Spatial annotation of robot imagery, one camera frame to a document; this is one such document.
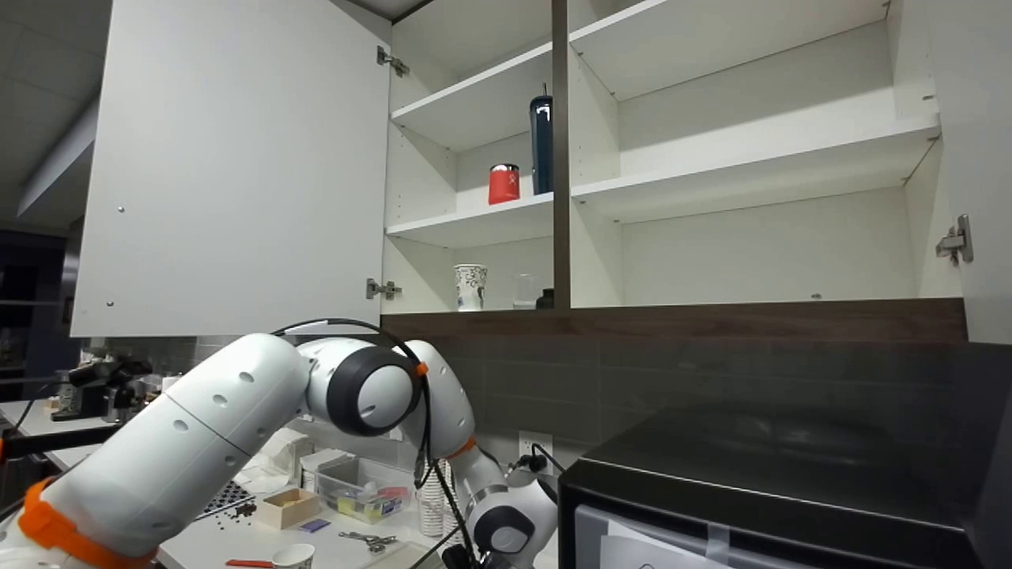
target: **small white cup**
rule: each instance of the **small white cup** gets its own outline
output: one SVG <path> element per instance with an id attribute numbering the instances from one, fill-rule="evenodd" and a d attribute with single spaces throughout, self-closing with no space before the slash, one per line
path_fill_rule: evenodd
<path id="1" fill-rule="evenodd" d="M 484 285 L 488 285 L 488 268 L 479 263 L 455 263 L 455 310 L 479 314 Z"/>
<path id="2" fill-rule="evenodd" d="M 272 557 L 274 569 L 313 569 L 315 546 L 291 545 Z"/>

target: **cluttered table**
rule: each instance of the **cluttered table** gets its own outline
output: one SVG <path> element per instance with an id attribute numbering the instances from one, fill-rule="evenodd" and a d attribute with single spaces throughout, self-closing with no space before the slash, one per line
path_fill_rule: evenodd
<path id="1" fill-rule="evenodd" d="M 24 401 L 4 401 L 0 414 L 17 425 L 24 412 Z M 67 429 L 88 429 L 88 427 L 108 427 L 108 421 L 102 418 L 81 418 L 81 421 L 51 421 L 46 414 L 46 401 L 38 397 L 30 404 L 30 412 L 24 414 L 19 432 L 21 435 L 41 435 L 41 432 L 67 432 Z M 98 445 L 80 445 L 80 448 L 60 448 L 60 453 L 46 453 L 46 459 L 67 470 L 72 466 L 80 466 L 81 459 L 88 459 L 88 453 L 95 453 Z M 368 546 L 368 542 L 360 536 L 348 536 L 348 531 L 354 535 L 371 535 L 371 536 L 395 536 L 395 545 L 374 549 Z M 175 542 L 161 545 L 158 549 L 158 564 L 163 569 L 214 569 L 214 567 L 239 567 L 243 561 L 249 561 L 249 567 L 257 564 L 270 564 L 272 552 L 291 546 L 291 545 L 309 545 L 313 552 L 313 567 L 315 569 L 405 569 L 413 567 L 413 561 L 421 552 L 427 552 L 435 536 L 421 535 L 416 529 L 416 513 L 413 507 L 405 507 L 401 513 L 391 513 L 379 523 L 358 523 L 348 514 L 339 514 L 331 508 L 323 508 L 309 524 L 293 524 L 285 531 L 274 529 L 262 529 L 243 514 L 230 514 L 230 513 L 214 513 L 214 514 L 203 514 L 196 517 L 182 535 L 177 535 Z M 549 542 L 542 557 L 535 561 L 537 569 L 555 569 L 555 542 Z"/>

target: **ceiling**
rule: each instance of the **ceiling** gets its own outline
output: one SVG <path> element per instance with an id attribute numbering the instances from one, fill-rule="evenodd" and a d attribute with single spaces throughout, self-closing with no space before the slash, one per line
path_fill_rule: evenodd
<path id="1" fill-rule="evenodd" d="M 88 155 L 24 214 L 30 173 L 98 99 L 109 0 L 0 0 L 0 227 L 67 233 L 81 218 Z"/>

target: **cabinet door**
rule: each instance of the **cabinet door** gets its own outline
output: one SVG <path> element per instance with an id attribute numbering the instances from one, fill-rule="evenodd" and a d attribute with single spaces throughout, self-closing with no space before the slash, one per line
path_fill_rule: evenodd
<path id="1" fill-rule="evenodd" d="M 943 178 L 956 212 L 975 225 L 976 263 L 964 267 L 975 340 L 1012 345 L 1012 3 L 933 0 L 933 63 L 943 104 Z"/>
<path id="2" fill-rule="evenodd" d="M 113 3 L 72 334 L 376 320 L 376 44 L 328 0 Z"/>

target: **table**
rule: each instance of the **table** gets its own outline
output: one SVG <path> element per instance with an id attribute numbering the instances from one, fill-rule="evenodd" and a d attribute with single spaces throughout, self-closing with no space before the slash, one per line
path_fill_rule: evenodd
<path id="1" fill-rule="evenodd" d="M 28 401 L 4 401 L 0 414 L 12 425 L 21 418 Z M 81 418 L 81 421 L 51 421 L 46 401 L 38 397 L 21 425 L 24 435 L 41 435 L 41 432 L 67 432 L 67 429 L 95 429 L 108 427 L 105 418 Z M 80 448 L 58 448 L 46 453 L 46 459 L 67 470 L 88 459 L 98 445 L 80 445 Z M 229 514 L 211 514 L 203 523 L 194 523 L 182 535 L 172 536 L 158 549 L 158 564 L 163 569 L 223 569 L 229 561 L 270 561 L 274 549 L 285 545 L 313 545 L 315 546 L 315 567 L 331 567 L 331 569 L 358 569 L 376 561 L 362 542 L 339 536 L 339 531 L 360 531 L 360 535 L 395 535 L 399 545 L 421 545 L 431 546 L 435 545 L 432 536 L 421 535 L 413 524 L 413 513 L 395 513 L 376 524 L 354 523 L 348 514 L 324 513 L 318 514 L 328 524 L 315 535 L 286 529 L 286 531 L 270 531 L 258 529 L 247 517 L 229 517 Z M 535 569 L 555 569 L 555 545 L 549 542 Z"/>

